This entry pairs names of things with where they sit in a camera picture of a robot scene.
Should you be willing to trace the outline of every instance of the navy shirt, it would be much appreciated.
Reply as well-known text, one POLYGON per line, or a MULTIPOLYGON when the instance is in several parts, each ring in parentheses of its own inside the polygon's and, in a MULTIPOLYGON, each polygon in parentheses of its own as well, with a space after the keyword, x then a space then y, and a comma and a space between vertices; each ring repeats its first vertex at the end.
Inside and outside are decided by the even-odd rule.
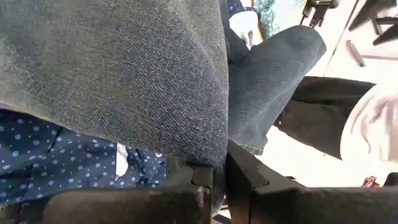
POLYGON ((165 157, 134 147, 125 147, 127 170, 116 175, 117 145, 0 110, 0 203, 77 188, 156 187, 165 180, 165 157))
POLYGON ((229 17, 244 12, 244 11, 256 11, 253 7, 243 7, 241 0, 227 0, 229 7, 229 17))

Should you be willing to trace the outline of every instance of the leg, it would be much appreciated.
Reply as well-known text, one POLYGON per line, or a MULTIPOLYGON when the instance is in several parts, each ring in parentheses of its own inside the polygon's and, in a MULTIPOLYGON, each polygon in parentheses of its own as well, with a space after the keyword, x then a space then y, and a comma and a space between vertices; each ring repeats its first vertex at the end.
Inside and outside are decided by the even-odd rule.
POLYGON ((229 65, 228 136, 261 154, 265 133, 324 53, 325 44, 316 31, 296 26, 253 47, 242 61, 229 65))
POLYGON ((373 86, 340 78, 305 77, 275 125, 288 136, 341 159, 340 139, 346 120, 373 86))

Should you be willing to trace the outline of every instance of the blue patterned fabric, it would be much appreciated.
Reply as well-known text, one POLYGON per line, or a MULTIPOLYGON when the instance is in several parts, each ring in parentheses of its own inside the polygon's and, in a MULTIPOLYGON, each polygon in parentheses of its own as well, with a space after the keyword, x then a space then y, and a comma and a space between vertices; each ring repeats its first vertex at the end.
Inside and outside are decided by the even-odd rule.
POLYGON ((128 168, 116 175, 117 143, 0 110, 0 203, 77 188, 156 187, 165 180, 161 154, 126 147, 128 168))
POLYGON ((264 38, 298 25, 305 3, 306 0, 255 0, 264 38))
POLYGON ((243 7, 241 0, 227 0, 229 7, 229 17, 244 12, 244 11, 255 11, 253 7, 243 7))

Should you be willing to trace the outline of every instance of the denim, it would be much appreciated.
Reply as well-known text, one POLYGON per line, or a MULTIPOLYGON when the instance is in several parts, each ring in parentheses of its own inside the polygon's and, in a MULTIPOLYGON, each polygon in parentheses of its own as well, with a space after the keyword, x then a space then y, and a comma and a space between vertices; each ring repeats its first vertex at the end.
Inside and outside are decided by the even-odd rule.
POLYGON ((261 155, 266 134, 290 100, 304 75, 326 47, 319 34, 295 26, 244 50, 230 38, 228 136, 255 155, 261 155))
POLYGON ((325 49, 293 27, 228 68, 228 17, 215 0, 0 1, 0 108, 212 166, 216 211, 228 137, 325 49))

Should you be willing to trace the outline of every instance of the white floor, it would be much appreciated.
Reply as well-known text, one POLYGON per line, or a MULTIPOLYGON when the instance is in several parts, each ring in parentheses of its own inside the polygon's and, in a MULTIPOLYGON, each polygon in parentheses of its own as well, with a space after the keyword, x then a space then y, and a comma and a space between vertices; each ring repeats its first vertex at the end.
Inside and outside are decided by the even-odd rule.
MULTIPOLYGON (((372 47, 371 43, 376 35, 370 23, 354 32, 344 31, 354 4, 354 0, 341 1, 338 8, 328 11, 323 26, 317 29, 328 50, 308 75, 348 78, 373 83, 396 80, 397 72, 394 68, 398 67, 398 61, 365 59, 366 67, 361 68, 349 54, 346 40, 352 40, 361 54, 398 57, 398 41, 378 48, 372 47)), ((354 15, 363 4, 364 0, 360 0, 354 15)), ((272 128, 267 137, 269 143, 264 149, 264 154, 258 159, 282 175, 294 176, 303 185, 359 187, 364 181, 363 172, 356 169, 354 164, 345 164, 322 154, 286 136, 276 128, 272 128)))

